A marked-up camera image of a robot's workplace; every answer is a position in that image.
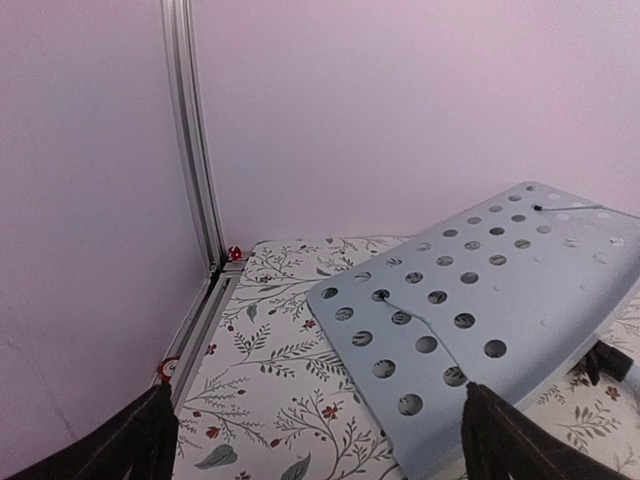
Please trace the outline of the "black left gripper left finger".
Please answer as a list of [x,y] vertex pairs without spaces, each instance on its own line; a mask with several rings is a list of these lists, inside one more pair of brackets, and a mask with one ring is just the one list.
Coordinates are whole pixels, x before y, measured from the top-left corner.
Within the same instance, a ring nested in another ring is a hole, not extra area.
[[179,421],[171,386],[151,387],[86,437],[13,479],[170,479]]

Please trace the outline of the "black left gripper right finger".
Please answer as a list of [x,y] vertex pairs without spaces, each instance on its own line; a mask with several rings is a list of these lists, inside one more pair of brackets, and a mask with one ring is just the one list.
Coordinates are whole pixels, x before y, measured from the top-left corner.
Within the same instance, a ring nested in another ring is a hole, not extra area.
[[461,425],[470,479],[616,479],[618,473],[556,439],[483,384],[467,385]]

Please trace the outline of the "light blue music stand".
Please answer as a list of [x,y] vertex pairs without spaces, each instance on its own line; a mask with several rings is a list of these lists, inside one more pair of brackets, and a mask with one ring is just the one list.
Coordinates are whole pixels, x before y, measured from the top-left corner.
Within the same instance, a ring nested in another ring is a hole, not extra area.
[[314,286],[307,303],[411,479],[461,455],[465,387],[524,407],[639,289],[639,219],[525,182]]

